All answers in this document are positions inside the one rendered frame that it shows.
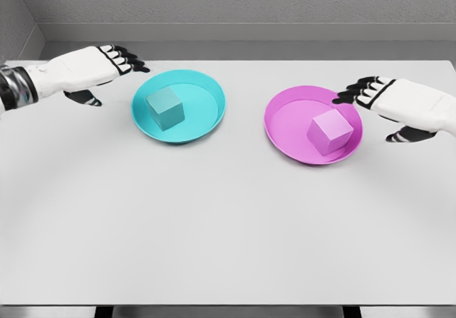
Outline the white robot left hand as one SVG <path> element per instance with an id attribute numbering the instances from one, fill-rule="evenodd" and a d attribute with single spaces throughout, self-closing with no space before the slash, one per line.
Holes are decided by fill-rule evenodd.
<path id="1" fill-rule="evenodd" d="M 60 77 L 64 95 L 79 104 L 100 107 L 90 88 L 112 82 L 130 72 L 149 73 L 138 56 L 118 45 L 89 46 L 51 59 L 46 70 Z"/>

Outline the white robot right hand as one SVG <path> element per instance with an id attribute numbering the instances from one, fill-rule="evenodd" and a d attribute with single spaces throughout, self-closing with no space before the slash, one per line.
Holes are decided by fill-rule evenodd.
<path id="1" fill-rule="evenodd" d="M 456 97 L 404 78 L 360 78 L 337 93 L 332 103 L 357 104 L 380 117 L 402 123 L 389 143 L 416 143 L 444 131 L 456 137 Z"/>

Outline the magenta block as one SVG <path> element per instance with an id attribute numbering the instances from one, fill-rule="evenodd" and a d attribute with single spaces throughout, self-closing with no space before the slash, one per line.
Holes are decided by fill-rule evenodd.
<path id="1" fill-rule="evenodd" d="M 348 143 L 353 126 L 335 109 L 312 118 L 307 138 L 321 155 L 328 155 Z"/>

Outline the cyan block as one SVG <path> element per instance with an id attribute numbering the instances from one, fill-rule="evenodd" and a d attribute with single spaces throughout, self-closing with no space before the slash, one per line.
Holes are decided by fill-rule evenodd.
<path id="1" fill-rule="evenodd" d="M 183 103 L 171 87 L 164 87 L 145 97 L 150 116 L 161 130 L 167 130 L 185 119 Z"/>

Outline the cyan plate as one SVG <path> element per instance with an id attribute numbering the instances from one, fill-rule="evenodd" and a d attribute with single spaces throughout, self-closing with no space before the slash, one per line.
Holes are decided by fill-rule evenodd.
<path id="1" fill-rule="evenodd" d="M 164 87 L 171 87 L 183 103 L 185 119 L 167 130 L 161 130 L 150 116 L 145 97 Z M 144 82 L 131 103 L 136 126 L 147 136 L 166 143 L 188 143 L 208 134 L 222 120 L 226 98 L 213 78 L 198 71 L 166 71 Z"/>

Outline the magenta plate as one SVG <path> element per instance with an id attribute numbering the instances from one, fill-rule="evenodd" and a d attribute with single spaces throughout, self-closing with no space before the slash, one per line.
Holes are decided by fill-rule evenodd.
<path id="1" fill-rule="evenodd" d="M 318 86 L 296 86 L 276 94 L 266 106 L 264 127 L 269 140 L 286 156 L 309 165 L 337 163 L 352 155 L 361 144 L 363 124 L 351 104 L 336 105 L 336 93 Z M 354 128 L 348 143 L 321 155 L 307 138 L 313 117 L 337 110 Z"/>

